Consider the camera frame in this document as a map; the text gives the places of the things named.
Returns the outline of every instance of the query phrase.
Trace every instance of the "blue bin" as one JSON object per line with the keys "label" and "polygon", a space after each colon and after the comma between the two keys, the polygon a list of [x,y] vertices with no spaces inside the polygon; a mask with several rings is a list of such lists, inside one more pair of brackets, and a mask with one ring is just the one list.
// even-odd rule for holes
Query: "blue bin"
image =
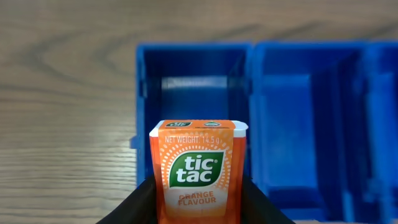
{"label": "blue bin", "polygon": [[[137,49],[137,184],[153,174],[149,131],[163,119],[249,123],[251,44],[154,44]],[[249,162],[245,172],[249,173]]]}
{"label": "blue bin", "polygon": [[366,148],[363,43],[259,44],[253,59],[260,147],[254,183],[293,220],[353,222]]}
{"label": "blue bin", "polygon": [[365,201],[376,203],[380,223],[398,218],[398,43],[371,44],[365,56],[371,178]]}

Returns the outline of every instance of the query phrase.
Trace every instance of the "bin compartment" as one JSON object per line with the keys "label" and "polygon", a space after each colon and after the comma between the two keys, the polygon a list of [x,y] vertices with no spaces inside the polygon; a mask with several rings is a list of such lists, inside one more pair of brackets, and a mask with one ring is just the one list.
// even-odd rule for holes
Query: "bin compartment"
{"label": "bin compartment", "polygon": [[366,54],[372,181],[368,202],[379,205],[380,223],[398,218],[398,44],[372,44]]}
{"label": "bin compartment", "polygon": [[277,42],[255,49],[261,146],[251,151],[252,177],[293,220],[354,221],[358,190],[350,183],[359,177],[347,174],[346,160],[366,147],[363,49],[362,43]]}
{"label": "bin compartment", "polygon": [[231,119],[249,124],[250,54],[247,43],[138,47],[137,136],[131,141],[137,149],[137,184],[153,173],[148,133],[160,120]]}

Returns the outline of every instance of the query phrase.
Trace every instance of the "wood grain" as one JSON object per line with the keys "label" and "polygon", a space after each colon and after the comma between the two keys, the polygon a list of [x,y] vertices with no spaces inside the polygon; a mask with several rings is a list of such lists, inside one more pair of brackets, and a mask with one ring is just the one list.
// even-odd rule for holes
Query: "wood grain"
{"label": "wood grain", "polygon": [[395,0],[0,0],[0,223],[95,223],[136,187],[145,41],[398,37]]}

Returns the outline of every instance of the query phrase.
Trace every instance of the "wooden surface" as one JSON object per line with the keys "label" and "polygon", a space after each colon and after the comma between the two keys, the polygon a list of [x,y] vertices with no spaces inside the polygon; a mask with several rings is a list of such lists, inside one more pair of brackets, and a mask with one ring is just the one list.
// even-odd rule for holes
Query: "wooden surface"
{"label": "wooden surface", "polygon": [[135,188],[153,40],[398,37],[398,1],[0,0],[0,223],[95,223]]}

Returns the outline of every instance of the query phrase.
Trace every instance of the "orange tic tac container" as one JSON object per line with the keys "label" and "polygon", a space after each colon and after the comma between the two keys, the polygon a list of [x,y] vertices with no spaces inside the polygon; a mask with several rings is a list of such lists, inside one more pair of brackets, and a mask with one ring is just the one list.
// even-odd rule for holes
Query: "orange tic tac container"
{"label": "orange tic tac container", "polygon": [[149,133],[159,224],[240,223],[248,126],[165,120]]}

